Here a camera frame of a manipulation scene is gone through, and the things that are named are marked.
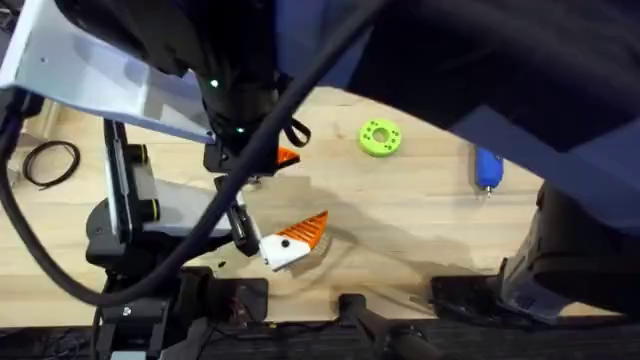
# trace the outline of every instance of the blue marker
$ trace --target blue marker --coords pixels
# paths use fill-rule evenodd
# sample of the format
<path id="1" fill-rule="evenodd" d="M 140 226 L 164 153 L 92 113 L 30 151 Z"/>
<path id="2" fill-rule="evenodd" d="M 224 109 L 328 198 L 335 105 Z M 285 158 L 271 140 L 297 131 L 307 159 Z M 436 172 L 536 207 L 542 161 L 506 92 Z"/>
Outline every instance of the blue marker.
<path id="1" fill-rule="evenodd" d="M 476 147 L 476 185 L 491 196 L 493 189 L 502 181 L 504 166 L 502 157 L 491 151 Z"/>

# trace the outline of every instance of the black cable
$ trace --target black cable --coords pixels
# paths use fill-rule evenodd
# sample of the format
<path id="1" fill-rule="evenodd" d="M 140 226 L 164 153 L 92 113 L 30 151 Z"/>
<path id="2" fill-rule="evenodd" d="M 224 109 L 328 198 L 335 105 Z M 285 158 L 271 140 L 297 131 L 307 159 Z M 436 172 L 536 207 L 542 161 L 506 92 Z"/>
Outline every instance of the black cable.
<path id="1" fill-rule="evenodd" d="M 205 337 L 202 341 L 202 344 L 200 344 L 200 350 L 198 350 L 198 355 L 196 355 L 195 360 L 199 360 L 204 353 L 204 349 L 207 347 L 207 345 L 211 344 L 211 336 L 213 336 L 215 328 L 216 327 L 214 324 L 209 324 L 209 334 L 207 334 L 207 337 Z"/>
<path id="2" fill-rule="evenodd" d="M 371 0 L 363 2 L 361 8 L 340 26 L 317 58 L 313 60 L 309 69 L 291 83 L 274 106 L 273 111 L 265 117 L 242 152 L 236 168 L 229 174 L 222 189 L 209 203 L 204 214 L 189 235 L 162 264 L 142 280 L 122 291 L 100 294 L 86 287 L 70 277 L 42 246 L 42 243 L 38 240 L 20 211 L 9 186 L 6 168 L 8 156 L 6 156 L 6 151 L 9 150 L 10 154 L 15 148 L 15 144 L 13 145 L 14 147 L 8 149 L 5 143 L 15 143 L 17 141 L 17 135 L 10 134 L 11 136 L 16 136 L 16 138 L 9 138 L 0 142 L 0 154 L 5 157 L 2 159 L 5 163 L 0 166 L 0 201 L 31 256 L 56 285 L 69 295 L 88 304 L 100 306 L 120 305 L 136 300 L 151 292 L 165 278 L 176 273 L 193 254 L 202 248 L 203 241 L 208 238 L 207 234 L 218 223 L 229 204 L 235 200 L 236 194 L 246 183 L 256 163 L 262 160 L 260 154 L 267 151 L 271 139 L 276 138 L 282 128 L 290 123 L 293 113 L 311 92 L 315 84 L 335 64 L 347 47 L 363 33 L 377 13 L 391 1 Z"/>
<path id="3" fill-rule="evenodd" d="M 31 169 L 33 167 L 33 163 L 35 159 L 43 151 L 49 148 L 52 148 L 54 146 L 62 146 L 69 152 L 72 158 L 69 168 L 62 175 L 60 175 L 58 178 L 55 178 L 53 180 L 44 181 L 44 182 L 35 180 L 33 178 L 33 175 L 31 174 L 32 173 Z M 78 165 L 80 165 L 80 150 L 78 149 L 77 146 L 75 146 L 74 144 L 68 141 L 52 140 L 36 146 L 35 149 L 31 150 L 31 152 L 27 154 L 27 156 L 24 158 L 24 162 L 22 163 L 22 175 L 30 183 L 40 186 L 41 187 L 40 190 L 45 190 L 69 179 L 71 175 L 73 175 L 73 173 L 78 169 Z"/>

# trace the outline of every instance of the green ring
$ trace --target green ring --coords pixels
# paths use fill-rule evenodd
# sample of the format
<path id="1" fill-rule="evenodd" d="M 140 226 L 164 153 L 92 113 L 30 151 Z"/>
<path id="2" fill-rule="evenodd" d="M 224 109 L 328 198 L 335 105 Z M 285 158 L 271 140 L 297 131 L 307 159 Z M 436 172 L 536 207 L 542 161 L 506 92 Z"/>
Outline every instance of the green ring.
<path id="1" fill-rule="evenodd" d="M 374 138 L 375 133 L 384 136 L 385 141 Z M 398 150 L 402 142 L 402 133 L 395 123 L 387 119 L 371 119 L 360 128 L 358 143 L 364 152 L 371 156 L 389 156 Z"/>

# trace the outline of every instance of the orange and white object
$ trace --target orange and white object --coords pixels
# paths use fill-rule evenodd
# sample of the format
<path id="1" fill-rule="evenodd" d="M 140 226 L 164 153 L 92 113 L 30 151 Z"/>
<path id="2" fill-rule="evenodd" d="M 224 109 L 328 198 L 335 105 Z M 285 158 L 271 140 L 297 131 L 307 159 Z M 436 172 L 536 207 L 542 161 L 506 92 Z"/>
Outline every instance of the orange and white object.
<path id="1" fill-rule="evenodd" d="M 309 255 L 327 227 L 329 213 L 321 212 L 277 234 L 262 238 L 260 252 L 271 270 L 278 271 Z"/>

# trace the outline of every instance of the wooden tabletop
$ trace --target wooden tabletop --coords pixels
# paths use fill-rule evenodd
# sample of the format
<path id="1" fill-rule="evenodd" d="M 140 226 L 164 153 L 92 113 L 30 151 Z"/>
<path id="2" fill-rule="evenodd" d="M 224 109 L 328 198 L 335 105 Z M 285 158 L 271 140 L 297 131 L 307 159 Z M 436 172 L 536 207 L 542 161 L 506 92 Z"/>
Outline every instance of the wooden tabletop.
<path id="1" fill-rule="evenodd" d="M 356 143 L 359 127 L 374 117 L 402 130 L 402 146 L 391 157 L 373 158 Z M 220 277 L 267 278 L 270 320 L 330 319 L 337 296 L 354 291 L 382 315 L 430 317 L 425 299 L 432 276 L 496 273 L 522 243 L 541 184 L 529 172 L 506 162 L 504 181 L 487 200 L 473 186 L 472 147 L 423 121 L 331 89 L 316 90 L 297 118 L 313 131 L 311 143 L 299 150 L 302 162 L 245 196 L 264 234 L 328 210 L 321 249 L 279 273 L 232 245 L 192 261 L 211 265 Z M 102 123 L 64 109 L 54 133 L 79 146 L 76 174 L 48 190 L 22 181 L 14 191 L 55 259 L 100 289 L 103 271 L 85 260 L 85 220 L 106 194 Z M 157 178 L 214 188 L 213 175 L 202 167 L 203 145 L 131 126 L 128 135 L 148 145 Z M 64 150 L 52 149 L 34 173 L 52 178 L 68 162 Z M 92 308 L 43 274 L 4 215 L 0 233 L 0 327 L 89 324 Z M 226 265 L 219 269 L 221 261 Z"/>

